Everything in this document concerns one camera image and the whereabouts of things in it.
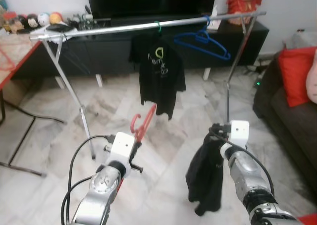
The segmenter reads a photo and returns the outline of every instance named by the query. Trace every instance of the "dark sofa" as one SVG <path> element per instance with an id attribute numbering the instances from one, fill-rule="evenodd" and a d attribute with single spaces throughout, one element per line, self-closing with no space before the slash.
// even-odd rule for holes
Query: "dark sofa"
<path id="1" fill-rule="evenodd" d="M 253 110 L 276 133 L 317 194 L 317 105 L 288 106 L 278 55 L 263 76 Z"/>

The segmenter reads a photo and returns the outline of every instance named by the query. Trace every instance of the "white wall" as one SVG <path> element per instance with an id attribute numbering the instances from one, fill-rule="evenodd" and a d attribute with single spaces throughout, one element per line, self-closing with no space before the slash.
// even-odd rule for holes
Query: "white wall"
<path id="1" fill-rule="evenodd" d="M 227 0 L 215 0 L 219 13 L 226 13 Z M 7 0 L 9 8 L 17 13 L 40 13 L 58 11 L 63 16 L 83 13 L 88 0 Z M 282 41 L 299 28 L 317 30 L 317 0 L 263 0 L 261 10 L 266 16 L 259 17 L 270 32 L 261 49 L 262 54 L 282 49 Z"/>

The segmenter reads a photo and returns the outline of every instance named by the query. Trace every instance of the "black stand leg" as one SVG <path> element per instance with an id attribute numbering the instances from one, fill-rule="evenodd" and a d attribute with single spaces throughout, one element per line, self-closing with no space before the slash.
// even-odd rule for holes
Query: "black stand leg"
<path id="1" fill-rule="evenodd" d="M 4 98 L 3 98 L 3 91 L 0 90 L 0 108 L 1 108 L 1 121 L 0 125 L 4 122 L 5 120 L 5 109 L 4 109 Z"/>
<path id="2" fill-rule="evenodd" d="M 15 149 L 13 155 L 11 156 L 10 160 L 9 160 L 9 163 L 3 163 L 3 162 L 0 162 L 0 166 L 2 167 L 6 167 L 6 168 L 9 168 L 9 169 L 14 169 L 14 170 L 19 170 L 19 171 L 23 171 L 23 172 L 27 172 L 27 173 L 31 173 L 31 174 L 34 174 L 34 175 L 38 175 L 38 176 L 42 176 L 42 177 L 45 177 L 46 174 L 44 173 L 40 173 L 38 171 L 35 171 L 35 170 L 32 170 L 32 169 L 27 169 L 27 168 L 22 168 L 22 167 L 16 167 L 16 166 L 13 166 L 11 163 L 13 162 L 16 154 L 18 153 L 20 147 L 22 146 L 23 142 L 24 142 L 24 139 L 26 138 L 27 134 L 29 133 L 29 131 L 31 130 L 33 124 L 35 123 L 35 120 L 37 118 L 41 118 L 41 119 L 49 119 L 49 120 L 54 120 L 54 121 L 57 121 L 57 122 L 60 122 L 60 123 L 65 123 L 64 121 L 58 119 L 58 118 L 55 118 L 55 117 L 45 117 L 45 116 L 40 116 L 40 115 L 34 115 L 32 113 L 29 113 L 29 112 L 26 112 L 25 110 L 21 109 L 20 107 L 18 106 L 15 106 L 14 104 L 6 101 L 4 98 L 3 98 L 3 92 L 2 90 L 0 90 L 0 107 L 1 107 L 1 114 L 2 114 L 2 119 L 0 121 L 0 125 L 3 123 L 3 121 L 5 120 L 5 108 L 4 108 L 4 103 L 6 103 L 7 105 L 9 105 L 10 107 L 20 111 L 21 113 L 23 114 L 26 114 L 28 116 L 31 116 L 32 117 L 32 121 L 28 127 L 28 129 L 26 130 L 26 132 L 24 133 L 19 145 L 17 146 L 17 148 Z"/>

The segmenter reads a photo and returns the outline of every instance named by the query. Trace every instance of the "tv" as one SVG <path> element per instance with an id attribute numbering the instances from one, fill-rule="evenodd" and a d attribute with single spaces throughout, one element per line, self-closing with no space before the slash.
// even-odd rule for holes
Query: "tv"
<path id="1" fill-rule="evenodd" d="M 214 0 L 89 0 L 94 18 L 212 12 Z"/>

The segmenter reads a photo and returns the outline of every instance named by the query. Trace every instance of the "clothing rack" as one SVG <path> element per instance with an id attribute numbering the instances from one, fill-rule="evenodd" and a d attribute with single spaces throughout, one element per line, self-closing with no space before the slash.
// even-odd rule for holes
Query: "clothing rack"
<path id="1" fill-rule="evenodd" d="M 234 73 L 234 70 L 241 58 L 241 55 L 243 53 L 243 50 L 247 44 L 247 41 L 249 39 L 250 33 L 253 29 L 254 23 L 258 16 L 260 15 L 266 15 L 266 11 L 261 12 L 249 12 L 249 13 L 239 13 L 239 14 L 225 14 L 225 15 L 218 15 L 213 16 L 207 19 L 206 17 L 199 17 L 199 18 L 190 18 L 190 19 L 182 19 L 182 20 L 173 20 L 173 21 L 165 21 L 165 22 L 155 22 L 155 23 L 146 23 L 146 24 L 136 24 L 136 25 L 128 25 L 128 26 L 121 26 L 121 27 L 110 27 L 110 28 L 101 28 L 101 29 L 94 29 L 94 30 L 84 30 L 79 31 L 75 33 L 62 33 L 62 34 L 43 34 L 39 36 L 31 36 L 31 41 L 42 41 L 44 47 L 46 48 L 47 52 L 49 53 L 49 56 L 51 57 L 56 69 L 58 70 L 61 78 L 63 79 L 66 87 L 68 88 L 71 96 L 73 97 L 75 103 L 79 106 L 80 114 L 83 120 L 85 132 L 87 134 L 87 137 L 90 137 L 89 127 L 86 120 L 85 115 L 85 106 L 81 104 L 78 96 L 76 95 L 74 89 L 72 88 L 71 84 L 69 83 L 67 77 L 65 76 L 62 68 L 60 67 L 58 60 L 60 56 L 61 47 L 63 44 L 63 39 L 67 37 L 82 37 L 82 36 L 90 36 L 90 35 L 100 35 L 100 34 L 110 34 L 110 33 L 122 33 L 122 32 L 130 32 L 130 31 L 137 31 L 137 30 L 144 30 L 144 29 L 152 29 L 152 28 L 158 28 L 158 27 L 172 27 L 172 26 L 180 26 L 180 25 L 190 25 L 190 24 L 198 24 L 198 23 L 207 23 L 209 20 L 227 20 L 231 18 L 240 18 L 242 22 L 242 30 L 243 30 L 243 39 L 241 42 L 241 45 L 239 47 L 238 53 L 235 57 L 235 60 L 232 64 L 230 74 L 226 81 L 226 88 L 227 88 L 227 122 L 229 122 L 229 90 L 230 90 L 230 80 L 232 78 L 232 75 Z M 244 17 L 251 17 L 251 22 L 247 28 Z M 50 49 L 48 45 L 48 41 L 51 39 L 59 38 L 59 44 L 57 47 L 56 55 L 54 55 L 53 51 Z M 92 142 L 90 141 L 90 151 L 92 158 L 96 158 L 95 150 L 93 147 Z"/>

